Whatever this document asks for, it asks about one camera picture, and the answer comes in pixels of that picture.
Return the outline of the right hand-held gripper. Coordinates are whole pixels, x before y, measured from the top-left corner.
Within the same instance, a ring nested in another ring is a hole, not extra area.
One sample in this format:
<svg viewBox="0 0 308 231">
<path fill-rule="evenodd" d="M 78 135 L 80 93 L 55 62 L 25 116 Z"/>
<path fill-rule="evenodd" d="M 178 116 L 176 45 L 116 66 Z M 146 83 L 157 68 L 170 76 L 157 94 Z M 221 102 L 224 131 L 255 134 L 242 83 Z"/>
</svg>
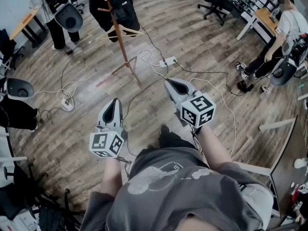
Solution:
<svg viewBox="0 0 308 231">
<path fill-rule="evenodd" d="M 186 80 L 167 78 L 165 89 L 176 107 L 175 115 L 185 127 L 199 129 L 214 118 L 216 104 L 207 93 L 201 93 Z"/>
</svg>

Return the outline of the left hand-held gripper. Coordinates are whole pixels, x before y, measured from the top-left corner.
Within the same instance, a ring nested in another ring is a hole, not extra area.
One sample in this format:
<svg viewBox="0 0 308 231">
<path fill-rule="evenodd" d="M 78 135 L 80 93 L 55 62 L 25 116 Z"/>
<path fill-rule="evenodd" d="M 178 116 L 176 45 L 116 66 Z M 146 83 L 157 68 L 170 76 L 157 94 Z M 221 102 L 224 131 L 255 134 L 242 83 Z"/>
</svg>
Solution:
<svg viewBox="0 0 308 231">
<path fill-rule="evenodd" d="M 112 99 L 99 112 L 97 125 L 90 134 L 89 151 L 99 158 L 116 158 L 125 142 L 122 104 Z"/>
</svg>

